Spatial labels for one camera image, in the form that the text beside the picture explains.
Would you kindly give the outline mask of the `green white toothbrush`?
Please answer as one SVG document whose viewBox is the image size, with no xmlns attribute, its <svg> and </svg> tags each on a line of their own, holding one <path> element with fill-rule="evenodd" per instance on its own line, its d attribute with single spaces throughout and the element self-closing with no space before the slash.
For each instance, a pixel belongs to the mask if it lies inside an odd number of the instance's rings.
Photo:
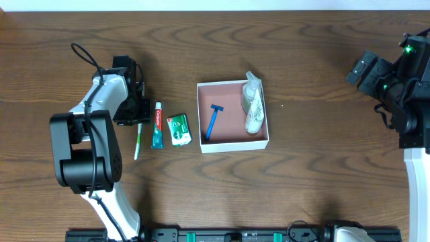
<svg viewBox="0 0 430 242">
<path fill-rule="evenodd" d="M 138 132 L 136 137 L 136 147 L 134 152 L 134 160 L 137 161 L 140 155 L 140 141 L 142 136 L 142 123 L 138 124 Z"/>
</svg>

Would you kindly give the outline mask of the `Colgate toothpaste tube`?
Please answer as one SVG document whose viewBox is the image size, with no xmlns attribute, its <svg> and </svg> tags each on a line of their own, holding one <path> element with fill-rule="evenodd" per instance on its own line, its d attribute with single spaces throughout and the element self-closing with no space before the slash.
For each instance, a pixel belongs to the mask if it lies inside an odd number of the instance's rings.
<svg viewBox="0 0 430 242">
<path fill-rule="evenodd" d="M 152 139 L 152 149 L 162 149 L 164 147 L 163 144 L 163 129 L 162 129 L 162 103 L 155 103 L 155 123 L 153 130 L 153 139 Z"/>
</svg>

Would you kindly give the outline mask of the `blue disposable razor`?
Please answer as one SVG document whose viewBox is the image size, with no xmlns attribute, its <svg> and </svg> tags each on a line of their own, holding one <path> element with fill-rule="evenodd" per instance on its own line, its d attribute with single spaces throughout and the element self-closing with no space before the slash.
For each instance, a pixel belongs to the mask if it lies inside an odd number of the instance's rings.
<svg viewBox="0 0 430 242">
<path fill-rule="evenodd" d="M 210 120 L 210 124 L 209 124 L 207 132 L 206 132 L 206 136 L 205 136 L 206 140 L 210 140 L 210 136 L 211 136 L 211 133 L 212 133 L 212 130 L 213 130 L 214 123 L 216 121 L 216 117 L 217 117 L 218 112 L 222 112 L 224 110 L 224 108 L 222 106 L 217 106 L 215 104 L 212 104 L 211 108 L 214 111 L 213 111 L 213 114 L 212 114 L 212 117 L 211 117 L 211 120 Z"/>
</svg>

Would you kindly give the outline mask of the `clear pump sanitizer bottle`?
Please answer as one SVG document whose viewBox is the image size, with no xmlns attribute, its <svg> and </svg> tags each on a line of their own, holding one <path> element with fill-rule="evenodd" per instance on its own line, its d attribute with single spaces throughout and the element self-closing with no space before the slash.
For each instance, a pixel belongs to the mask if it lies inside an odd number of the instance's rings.
<svg viewBox="0 0 430 242">
<path fill-rule="evenodd" d="M 255 94 L 261 92 L 261 80 L 254 76 L 252 72 L 246 72 L 247 82 L 243 85 L 241 105 L 247 114 Z"/>
</svg>

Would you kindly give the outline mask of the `white lotion tube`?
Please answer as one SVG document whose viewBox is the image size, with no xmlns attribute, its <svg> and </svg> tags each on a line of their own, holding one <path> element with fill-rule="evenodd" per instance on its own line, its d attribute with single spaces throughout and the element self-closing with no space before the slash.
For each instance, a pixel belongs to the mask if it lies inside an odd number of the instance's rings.
<svg viewBox="0 0 430 242">
<path fill-rule="evenodd" d="M 263 110 L 261 96 L 259 94 L 259 91 L 256 91 L 255 97 L 253 98 L 253 101 L 247 113 L 247 118 L 245 120 L 245 130 L 249 134 L 258 133 L 263 124 L 264 117 L 265 114 Z"/>
</svg>

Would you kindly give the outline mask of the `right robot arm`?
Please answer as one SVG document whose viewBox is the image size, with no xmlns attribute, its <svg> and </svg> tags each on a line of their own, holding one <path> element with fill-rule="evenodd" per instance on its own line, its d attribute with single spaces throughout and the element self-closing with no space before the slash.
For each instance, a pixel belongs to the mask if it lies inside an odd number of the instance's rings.
<svg viewBox="0 0 430 242">
<path fill-rule="evenodd" d="M 378 100 L 374 111 L 398 133 L 409 182 L 409 239 L 428 241 L 429 31 L 403 37 L 396 62 L 365 51 L 345 80 Z"/>
</svg>

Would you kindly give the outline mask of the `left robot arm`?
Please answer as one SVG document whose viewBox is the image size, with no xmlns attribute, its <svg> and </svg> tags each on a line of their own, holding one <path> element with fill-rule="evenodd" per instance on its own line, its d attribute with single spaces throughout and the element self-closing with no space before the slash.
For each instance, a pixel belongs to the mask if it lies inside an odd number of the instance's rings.
<svg viewBox="0 0 430 242">
<path fill-rule="evenodd" d="M 110 68 L 99 67 L 92 86 L 70 111 L 50 118 L 50 137 L 57 182 L 85 199 L 104 229 L 73 229 L 66 241 L 143 241 L 140 215 L 120 183 L 122 155 L 118 126 L 151 121 L 151 102 L 144 96 L 140 66 L 129 56 L 115 56 Z"/>
</svg>

